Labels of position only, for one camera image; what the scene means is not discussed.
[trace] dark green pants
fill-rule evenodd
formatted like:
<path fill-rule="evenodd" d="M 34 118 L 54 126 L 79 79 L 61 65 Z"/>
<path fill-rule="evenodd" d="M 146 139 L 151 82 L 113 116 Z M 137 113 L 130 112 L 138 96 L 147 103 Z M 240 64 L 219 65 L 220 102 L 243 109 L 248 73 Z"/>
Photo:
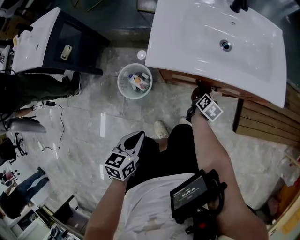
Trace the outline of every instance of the dark green pants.
<path fill-rule="evenodd" d="M 33 101 L 47 101 L 74 95 L 76 89 L 71 83 L 59 82 L 46 74 L 18 74 L 23 95 L 18 108 Z"/>

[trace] red button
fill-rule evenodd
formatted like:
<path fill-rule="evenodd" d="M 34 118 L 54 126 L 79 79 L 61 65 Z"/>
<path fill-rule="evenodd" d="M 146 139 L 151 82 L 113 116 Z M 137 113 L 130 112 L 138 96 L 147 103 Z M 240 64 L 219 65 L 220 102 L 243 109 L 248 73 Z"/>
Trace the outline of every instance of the red button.
<path fill-rule="evenodd" d="M 206 223 L 200 223 L 199 224 L 199 228 L 205 228 L 207 225 L 206 225 Z"/>

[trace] white cube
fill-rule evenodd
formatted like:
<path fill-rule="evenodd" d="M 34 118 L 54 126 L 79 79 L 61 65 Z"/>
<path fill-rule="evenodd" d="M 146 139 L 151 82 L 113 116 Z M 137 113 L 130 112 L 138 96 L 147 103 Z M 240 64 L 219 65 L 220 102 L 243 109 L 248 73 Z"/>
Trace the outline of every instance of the white cube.
<path fill-rule="evenodd" d="M 108 176 L 124 181 L 135 170 L 134 157 L 117 152 L 109 152 L 106 156 L 105 170 Z"/>

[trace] blue jeans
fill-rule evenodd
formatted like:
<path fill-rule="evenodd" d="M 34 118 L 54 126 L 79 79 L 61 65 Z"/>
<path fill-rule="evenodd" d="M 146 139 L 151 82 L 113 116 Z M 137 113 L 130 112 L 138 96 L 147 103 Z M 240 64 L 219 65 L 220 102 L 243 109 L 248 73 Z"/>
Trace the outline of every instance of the blue jeans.
<path fill-rule="evenodd" d="M 43 176 L 42 172 L 37 171 L 35 174 L 31 175 L 28 179 L 26 179 L 17 186 L 17 189 L 24 198 L 26 204 L 28 204 L 31 198 L 33 198 L 33 196 L 37 194 L 39 190 L 41 190 L 43 186 L 45 186 L 46 183 L 49 181 L 47 178 L 43 178 L 38 182 L 36 186 L 31 187 L 33 182 L 39 179 L 41 176 Z"/>

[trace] person in blue jeans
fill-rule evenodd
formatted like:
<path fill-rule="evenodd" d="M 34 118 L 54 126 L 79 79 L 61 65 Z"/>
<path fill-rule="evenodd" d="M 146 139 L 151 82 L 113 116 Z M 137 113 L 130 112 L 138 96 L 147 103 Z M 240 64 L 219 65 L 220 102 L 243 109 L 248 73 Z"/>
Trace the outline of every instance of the person in blue jeans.
<path fill-rule="evenodd" d="M 14 182 L 5 192 L 2 193 L 0 196 L 0 207 L 7 217 L 11 219 L 19 217 L 24 207 L 31 204 L 30 200 L 43 188 L 43 186 L 46 185 L 49 178 L 42 178 L 34 187 L 31 185 L 35 180 L 45 174 L 44 170 L 38 167 L 37 172 L 23 181 L 20 185 L 17 185 Z"/>

